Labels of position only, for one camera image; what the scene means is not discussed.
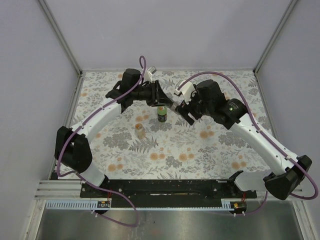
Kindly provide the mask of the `green pill bottle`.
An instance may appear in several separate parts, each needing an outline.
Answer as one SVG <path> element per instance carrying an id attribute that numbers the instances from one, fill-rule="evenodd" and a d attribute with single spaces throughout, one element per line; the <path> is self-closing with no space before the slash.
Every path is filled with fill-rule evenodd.
<path id="1" fill-rule="evenodd" d="M 159 122 L 164 123 L 167 120 L 167 107 L 158 106 L 157 107 L 157 119 Z"/>

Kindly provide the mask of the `grey weekly pill organizer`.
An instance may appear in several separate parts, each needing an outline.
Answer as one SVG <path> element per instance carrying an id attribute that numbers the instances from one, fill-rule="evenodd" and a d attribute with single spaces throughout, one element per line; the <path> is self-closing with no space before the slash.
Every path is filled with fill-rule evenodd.
<path id="1" fill-rule="evenodd" d="M 178 106 L 179 106 L 179 104 L 174 101 L 174 102 L 172 103 L 171 107 L 170 107 L 170 110 L 173 111 L 173 112 L 175 112 Z"/>

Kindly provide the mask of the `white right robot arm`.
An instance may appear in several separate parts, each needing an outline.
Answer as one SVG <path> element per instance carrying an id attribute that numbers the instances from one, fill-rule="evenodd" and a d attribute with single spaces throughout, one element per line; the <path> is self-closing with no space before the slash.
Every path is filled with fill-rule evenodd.
<path id="1" fill-rule="evenodd" d="M 279 200 L 286 200 L 303 181 L 311 167 L 307 155 L 298 156 L 279 143 L 271 134 L 251 118 L 247 107 L 238 99 L 227 100 L 219 84 L 212 79 L 198 84 L 181 80 L 175 95 L 184 100 L 176 108 L 188 123 L 202 116 L 213 118 L 217 124 L 243 139 L 267 163 L 269 170 L 238 171 L 228 184 L 228 194 L 239 198 L 246 191 L 268 191 Z"/>

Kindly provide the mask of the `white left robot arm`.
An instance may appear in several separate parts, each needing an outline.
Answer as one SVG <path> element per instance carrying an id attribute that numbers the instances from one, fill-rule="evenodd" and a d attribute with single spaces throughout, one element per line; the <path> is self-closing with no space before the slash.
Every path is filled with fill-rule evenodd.
<path id="1" fill-rule="evenodd" d="M 57 131 L 54 152 L 57 166 L 65 165 L 83 181 L 91 183 L 91 192 L 98 198 L 107 195 L 109 186 L 104 182 L 107 177 L 93 162 L 90 143 L 134 101 L 144 101 L 150 107 L 172 107 L 173 100 L 164 93 L 160 82 L 152 79 L 156 71 L 154 66 L 144 71 L 126 69 L 98 108 L 72 127 L 62 126 Z"/>

